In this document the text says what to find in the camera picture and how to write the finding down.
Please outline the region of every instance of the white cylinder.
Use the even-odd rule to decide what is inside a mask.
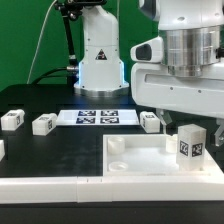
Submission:
[[[108,152],[117,155],[125,151],[125,140],[122,137],[108,138]]]
[[[177,135],[168,135],[166,137],[166,151],[169,153],[177,153]]]

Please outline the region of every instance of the green wall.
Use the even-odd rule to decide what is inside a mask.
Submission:
[[[38,37],[47,9],[53,0],[2,1],[0,13],[0,90],[27,82]],[[108,0],[106,10],[116,15],[117,0]],[[76,54],[82,58],[81,19],[72,24]],[[157,35],[157,24],[138,10],[138,0],[120,0],[120,52],[130,81],[133,62],[130,48]],[[41,43],[32,79],[53,68],[66,66],[67,43],[60,12],[52,9]],[[48,83],[65,80],[47,79]]]

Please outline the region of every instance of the white block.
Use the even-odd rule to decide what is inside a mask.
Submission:
[[[0,204],[77,201],[77,177],[0,178]]]
[[[121,137],[125,151],[111,154],[108,139]],[[179,172],[176,154],[166,152],[167,135],[104,135],[103,176],[149,176]]]
[[[207,201],[224,198],[223,176],[112,177],[112,183],[112,201]]]
[[[152,112],[141,112],[140,124],[147,133],[160,132],[160,119]]]
[[[56,114],[42,114],[32,122],[33,135],[46,136],[56,127]]]
[[[206,129],[197,125],[178,128],[177,164],[180,170],[203,170]]]
[[[110,177],[78,177],[78,202],[111,202],[112,192]]]
[[[0,162],[2,161],[4,156],[5,156],[4,141],[0,140]]]
[[[15,131],[24,123],[25,112],[23,110],[10,110],[1,117],[1,125],[3,131]]]

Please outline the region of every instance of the white plastic platform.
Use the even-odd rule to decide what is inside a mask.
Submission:
[[[111,137],[125,145],[120,141],[109,154]],[[105,135],[104,176],[1,178],[0,203],[224,200],[224,175],[208,152],[201,171],[179,171],[176,153],[165,150],[166,137]],[[109,170],[117,161],[127,166]]]

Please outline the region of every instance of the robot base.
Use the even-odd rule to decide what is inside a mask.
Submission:
[[[74,85],[74,93],[88,96],[88,97],[116,97],[121,95],[128,95],[129,93],[129,84],[120,87],[120,89],[114,90],[91,90],[81,88],[78,84]]]

